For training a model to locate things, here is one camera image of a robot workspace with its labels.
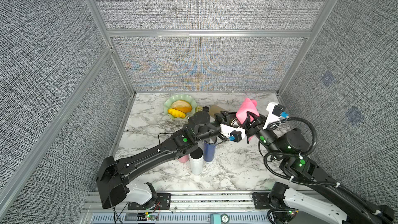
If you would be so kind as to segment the yellow banana toy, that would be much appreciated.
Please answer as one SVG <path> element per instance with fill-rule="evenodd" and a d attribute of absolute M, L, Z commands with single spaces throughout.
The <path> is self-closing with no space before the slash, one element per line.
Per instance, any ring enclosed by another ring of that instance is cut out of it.
<path fill-rule="evenodd" d="M 182 112 L 182 111 L 179 111 L 179 110 L 176 110 L 176 109 L 173 109 L 173 108 L 169 108 L 169 109 L 167 110 L 167 112 L 168 112 L 171 116 L 173 116 L 174 118 L 182 118 L 182 119 L 184 119 L 184 118 L 186 117 L 186 113 L 184 113 L 184 112 Z"/>

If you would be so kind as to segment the pink thermos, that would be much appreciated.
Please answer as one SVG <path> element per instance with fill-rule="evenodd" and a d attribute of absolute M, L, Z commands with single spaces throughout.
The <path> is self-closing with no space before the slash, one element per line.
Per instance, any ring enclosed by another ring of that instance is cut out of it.
<path fill-rule="evenodd" d="M 189 155 L 182 156 L 181 158 L 178 159 L 178 161 L 181 162 L 181 163 L 188 162 L 189 161 Z"/>

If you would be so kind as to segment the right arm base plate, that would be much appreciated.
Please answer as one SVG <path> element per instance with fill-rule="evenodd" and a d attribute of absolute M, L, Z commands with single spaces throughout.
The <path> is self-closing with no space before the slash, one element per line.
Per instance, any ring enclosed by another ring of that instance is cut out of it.
<path fill-rule="evenodd" d="M 255 209 L 274 209 L 280 206 L 279 199 L 271 192 L 253 192 Z"/>

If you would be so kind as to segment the pink cloth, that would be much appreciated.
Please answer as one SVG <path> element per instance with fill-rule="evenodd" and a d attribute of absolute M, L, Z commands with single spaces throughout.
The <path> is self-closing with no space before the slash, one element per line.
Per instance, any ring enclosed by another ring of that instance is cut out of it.
<path fill-rule="evenodd" d="M 248 118 L 248 113 L 252 113 L 255 116 L 259 117 L 260 114 L 257 110 L 257 101 L 252 100 L 250 98 L 246 98 L 243 103 L 241 104 L 240 108 L 236 112 L 236 118 L 237 120 L 241 123 L 244 124 L 244 122 Z"/>

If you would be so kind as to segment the aluminium front rail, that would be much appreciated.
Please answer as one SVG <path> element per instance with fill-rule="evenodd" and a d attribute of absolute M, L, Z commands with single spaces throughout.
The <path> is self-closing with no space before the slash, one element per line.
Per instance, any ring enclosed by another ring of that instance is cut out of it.
<path fill-rule="evenodd" d="M 343 224 L 348 216 L 324 197 L 312 191 L 287 191 L 285 206 L 273 213 L 255 209 L 254 191 L 161 191 L 170 193 L 169 210 L 154 212 L 128 210 L 123 201 L 111 209 L 103 209 L 98 193 L 86 199 L 80 224 L 292 224 L 309 217 L 311 223 Z"/>

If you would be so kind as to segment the blue thermos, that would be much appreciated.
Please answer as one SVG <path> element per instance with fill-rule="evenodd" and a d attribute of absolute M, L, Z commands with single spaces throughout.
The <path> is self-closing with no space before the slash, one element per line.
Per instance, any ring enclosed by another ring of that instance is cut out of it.
<path fill-rule="evenodd" d="M 203 158 L 206 162 L 212 162 L 214 160 L 216 145 L 216 137 L 213 137 L 204 143 Z"/>

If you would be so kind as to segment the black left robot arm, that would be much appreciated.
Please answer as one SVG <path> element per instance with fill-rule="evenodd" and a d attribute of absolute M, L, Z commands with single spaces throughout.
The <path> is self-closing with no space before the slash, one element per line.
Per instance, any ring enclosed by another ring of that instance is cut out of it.
<path fill-rule="evenodd" d="M 102 207 L 112 208 L 134 195 L 128 184 L 138 176 L 194 152 L 198 149 L 199 140 L 206 141 L 217 136 L 234 142 L 246 137 L 244 129 L 226 125 L 222 118 L 212 122 L 207 112 L 197 112 L 188 119 L 187 124 L 159 145 L 118 160 L 113 156 L 105 158 L 95 179 Z"/>

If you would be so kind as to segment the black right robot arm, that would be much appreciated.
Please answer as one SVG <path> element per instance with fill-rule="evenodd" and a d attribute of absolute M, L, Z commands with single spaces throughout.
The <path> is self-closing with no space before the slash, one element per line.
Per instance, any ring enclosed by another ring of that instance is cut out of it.
<path fill-rule="evenodd" d="M 273 209 L 268 211 L 271 223 L 280 218 L 288 222 L 297 211 L 304 211 L 330 224 L 391 224 L 394 211 L 387 205 L 373 204 L 356 195 L 349 188 L 331 177 L 309 156 L 315 150 L 318 137 L 315 127 L 306 119 L 288 117 L 268 123 L 268 118 L 248 112 L 241 122 L 248 136 L 257 136 L 267 149 L 263 158 L 265 167 L 279 178 L 306 186 L 329 200 L 301 197 L 297 191 L 283 183 L 277 183 L 268 195 Z M 312 133 L 308 143 L 301 130 L 292 129 L 281 137 L 274 130 L 281 124 L 298 121 L 306 124 Z"/>

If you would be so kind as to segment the white thermos black lid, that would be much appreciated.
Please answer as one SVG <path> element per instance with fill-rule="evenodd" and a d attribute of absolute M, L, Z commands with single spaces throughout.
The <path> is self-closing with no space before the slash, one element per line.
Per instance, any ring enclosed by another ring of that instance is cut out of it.
<path fill-rule="evenodd" d="M 194 175 L 200 175 L 203 171 L 203 150 L 198 147 L 189 154 L 190 168 Z"/>

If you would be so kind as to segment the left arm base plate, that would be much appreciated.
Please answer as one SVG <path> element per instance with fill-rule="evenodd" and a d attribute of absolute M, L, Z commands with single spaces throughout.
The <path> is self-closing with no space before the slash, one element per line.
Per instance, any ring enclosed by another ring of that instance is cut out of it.
<path fill-rule="evenodd" d="M 135 202 L 129 202 L 128 210 L 139 210 L 139 211 L 150 211 L 154 212 L 155 207 L 160 210 L 169 210 L 171 206 L 171 196 L 170 193 L 159 193 L 156 198 L 151 199 L 144 205 L 139 205 Z"/>

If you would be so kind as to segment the gold gradient thermos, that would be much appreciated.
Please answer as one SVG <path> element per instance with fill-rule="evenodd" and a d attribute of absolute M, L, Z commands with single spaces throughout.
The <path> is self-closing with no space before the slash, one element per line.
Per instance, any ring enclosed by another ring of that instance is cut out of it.
<path fill-rule="evenodd" d="M 219 106 L 217 106 L 217 105 L 213 105 L 213 106 L 211 106 L 210 108 L 209 108 L 209 114 L 210 114 L 210 116 L 213 118 L 213 119 L 215 119 L 215 117 L 214 117 L 214 114 L 215 113 L 219 113 L 219 112 L 221 112 L 221 111 L 227 111 L 227 110 L 225 110 L 225 109 L 223 109 L 223 108 L 221 108 L 221 107 L 219 107 Z"/>

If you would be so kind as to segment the orange bread bun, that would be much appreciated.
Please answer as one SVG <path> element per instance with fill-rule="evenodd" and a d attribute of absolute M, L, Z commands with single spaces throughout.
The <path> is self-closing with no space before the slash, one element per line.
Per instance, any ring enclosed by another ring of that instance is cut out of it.
<path fill-rule="evenodd" d="M 170 106 L 170 108 L 172 108 L 172 109 L 174 109 L 174 110 L 177 110 L 177 111 L 180 111 L 180 112 L 183 112 L 183 113 L 185 113 L 185 114 L 192 111 L 192 105 L 191 105 L 189 102 L 184 101 L 184 100 L 177 100 L 177 101 L 175 101 L 175 102 Z"/>

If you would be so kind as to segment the green scalloped plate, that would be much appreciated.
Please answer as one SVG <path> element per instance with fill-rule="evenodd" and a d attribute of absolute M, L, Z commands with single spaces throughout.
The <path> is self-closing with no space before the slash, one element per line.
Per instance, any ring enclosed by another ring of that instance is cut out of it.
<path fill-rule="evenodd" d="M 165 103 L 163 104 L 164 113 L 167 114 L 169 117 L 171 117 L 172 119 L 182 119 L 182 118 L 174 118 L 167 112 L 167 110 L 170 108 L 170 106 L 177 100 L 184 100 L 184 101 L 189 102 L 192 105 L 192 111 L 189 113 L 186 113 L 186 117 L 184 119 L 191 117 L 195 113 L 195 109 L 198 106 L 198 104 L 192 96 L 190 96 L 188 94 L 174 94 L 168 100 L 166 100 Z"/>

